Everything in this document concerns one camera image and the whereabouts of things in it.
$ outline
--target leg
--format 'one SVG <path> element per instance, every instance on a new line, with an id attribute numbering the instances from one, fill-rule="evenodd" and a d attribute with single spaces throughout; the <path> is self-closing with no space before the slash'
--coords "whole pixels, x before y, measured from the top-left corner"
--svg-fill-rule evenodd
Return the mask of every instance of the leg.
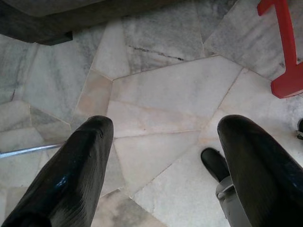
<path id="1" fill-rule="evenodd" d="M 209 173 L 219 182 L 216 197 L 231 227 L 251 227 L 233 187 L 226 160 L 213 148 L 203 150 L 201 160 Z"/>
<path id="2" fill-rule="evenodd" d="M 224 117 L 218 134 L 232 183 L 252 226 L 302 226 L 302 167 L 243 116 Z"/>

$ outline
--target red chair leg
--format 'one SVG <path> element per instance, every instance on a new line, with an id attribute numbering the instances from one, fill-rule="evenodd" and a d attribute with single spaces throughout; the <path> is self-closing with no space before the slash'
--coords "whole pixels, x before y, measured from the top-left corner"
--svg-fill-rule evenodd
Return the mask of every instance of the red chair leg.
<path id="1" fill-rule="evenodd" d="M 303 65 L 297 65 L 294 31 L 287 0 L 262 0 L 258 4 L 258 14 L 263 15 L 271 5 L 276 8 L 285 59 L 285 73 L 272 81 L 272 93 L 279 98 L 287 98 L 303 92 Z"/>

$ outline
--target black object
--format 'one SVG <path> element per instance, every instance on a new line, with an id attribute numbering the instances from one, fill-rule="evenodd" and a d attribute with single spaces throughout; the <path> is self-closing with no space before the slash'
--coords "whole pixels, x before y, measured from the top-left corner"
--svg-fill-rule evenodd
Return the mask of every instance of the black object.
<path id="1" fill-rule="evenodd" d="M 41 17 L 21 12 L 0 0 L 0 34 L 28 43 L 52 45 L 66 42 L 66 37 L 63 39 L 64 34 L 70 31 L 156 9 L 176 1 L 180 0 L 103 0 Z M 52 1 L 45 1 L 45 7 L 51 3 Z"/>
<path id="2" fill-rule="evenodd" d="M 90 227 L 112 141 L 112 121 L 89 118 L 42 168 L 2 227 Z"/>
<path id="3" fill-rule="evenodd" d="M 303 169 L 261 127 L 239 115 L 218 125 L 237 195 L 253 227 L 303 226 Z"/>
<path id="4" fill-rule="evenodd" d="M 303 140 L 303 119 L 298 122 L 297 138 Z"/>
<path id="5" fill-rule="evenodd" d="M 230 175 L 226 160 L 220 155 L 219 151 L 213 148 L 206 148 L 201 153 L 201 160 L 208 172 L 218 182 Z"/>

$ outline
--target gray pant leg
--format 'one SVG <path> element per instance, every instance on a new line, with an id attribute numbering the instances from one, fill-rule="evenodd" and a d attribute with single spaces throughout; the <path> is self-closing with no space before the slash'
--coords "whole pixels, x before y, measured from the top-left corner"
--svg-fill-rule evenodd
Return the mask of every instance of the gray pant leg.
<path id="1" fill-rule="evenodd" d="M 251 227 L 230 176 L 219 183 L 216 196 L 231 227 Z"/>

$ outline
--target marble tile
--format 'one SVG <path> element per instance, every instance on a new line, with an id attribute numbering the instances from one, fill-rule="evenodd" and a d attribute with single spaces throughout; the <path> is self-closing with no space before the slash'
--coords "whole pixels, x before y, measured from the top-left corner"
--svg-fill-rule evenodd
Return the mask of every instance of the marble tile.
<path id="1" fill-rule="evenodd" d="M 269 80 L 243 69 L 219 108 L 250 118 L 272 135 L 293 134 L 302 118 L 303 98 L 279 99 L 271 94 Z"/>
<path id="2" fill-rule="evenodd" d="M 221 56 L 185 62 L 115 80 L 111 100 L 194 115 L 207 123 L 240 70 Z"/>
<path id="3" fill-rule="evenodd" d="M 35 152 L 0 159 L 0 184 L 28 187 L 36 176 L 41 153 Z"/>
<path id="4" fill-rule="evenodd" d="M 108 23 L 92 68 L 111 80 L 130 74 L 120 19 Z"/>
<path id="5" fill-rule="evenodd" d="M 71 122 L 73 131 L 91 116 L 106 115 L 111 89 L 112 81 L 96 71 L 89 71 Z"/>
<path id="6" fill-rule="evenodd" d="M 197 142 L 199 131 L 118 138 L 114 145 L 133 195 Z"/>
<path id="7" fill-rule="evenodd" d="M 70 122 L 103 27 L 75 33 L 74 40 L 70 42 L 39 46 L 23 99 L 52 116 Z"/>
<path id="8" fill-rule="evenodd" d="M 22 148 L 31 148 L 44 143 L 35 128 L 24 128 L 0 132 L 0 153 Z"/>
<path id="9" fill-rule="evenodd" d="M 27 191 L 28 187 L 13 187 L 8 189 L 7 202 L 5 208 L 5 218 L 17 206 L 22 196 Z"/>
<path id="10" fill-rule="evenodd" d="M 7 189 L 3 186 L 0 186 L 0 225 L 2 225 L 5 220 L 6 198 Z"/>
<path id="11" fill-rule="evenodd" d="M 123 26 L 132 74 L 204 57 L 193 1 L 124 17 Z"/>
<path id="12" fill-rule="evenodd" d="M 116 190 L 100 198 L 91 227 L 165 227 L 134 201 Z"/>
<path id="13" fill-rule="evenodd" d="M 205 48 L 269 78 L 285 72 L 284 55 L 274 7 L 259 17 L 259 0 L 239 0 L 205 42 Z M 302 1 L 289 2 L 298 61 L 303 59 Z"/>
<path id="14" fill-rule="evenodd" d="M 13 101 L 0 105 L 0 131 L 31 127 L 29 104 Z"/>
<path id="15" fill-rule="evenodd" d="M 114 123 L 114 137 L 199 130 L 203 119 L 189 114 L 110 101 L 107 116 Z"/>
<path id="16" fill-rule="evenodd" d="M 201 28 L 202 41 L 205 42 L 217 28 L 223 17 L 237 0 L 196 0 L 196 8 Z"/>
<path id="17" fill-rule="evenodd" d="M 124 186 L 125 181 L 122 175 L 120 161 L 113 145 L 109 153 L 101 196 Z"/>
<path id="18" fill-rule="evenodd" d="M 21 100 L 37 44 L 0 35 L 0 104 Z"/>
<path id="19" fill-rule="evenodd" d="M 134 200 L 170 227 L 229 227 L 215 196 L 217 186 L 200 160 L 203 146 L 193 146 Z"/>
<path id="20" fill-rule="evenodd" d="M 30 107 L 32 125 L 46 141 L 65 141 L 71 135 L 68 123 L 60 121 L 43 111 Z"/>

